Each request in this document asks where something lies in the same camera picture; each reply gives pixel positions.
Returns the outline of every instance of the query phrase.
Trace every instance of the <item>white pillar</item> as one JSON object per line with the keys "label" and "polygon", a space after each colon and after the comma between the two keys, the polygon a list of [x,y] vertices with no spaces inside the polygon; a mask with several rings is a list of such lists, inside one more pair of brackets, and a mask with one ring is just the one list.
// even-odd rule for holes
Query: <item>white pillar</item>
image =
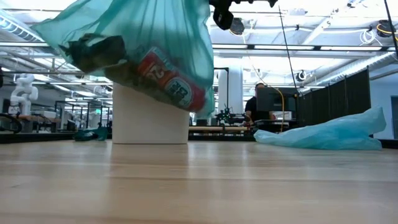
{"label": "white pillar", "polygon": [[243,111],[243,71],[240,58],[229,58],[223,60],[222,67],[229,68],[229,78],[225,70],[218,73],[218,111],[224,110],[227,99],[227,80],[228,87],[228,106],[231,113],[239,114]]}
{"label": "white pillar", "polygon": [[113,143],[186,144],[188,129],[189,112],[114,84]]}

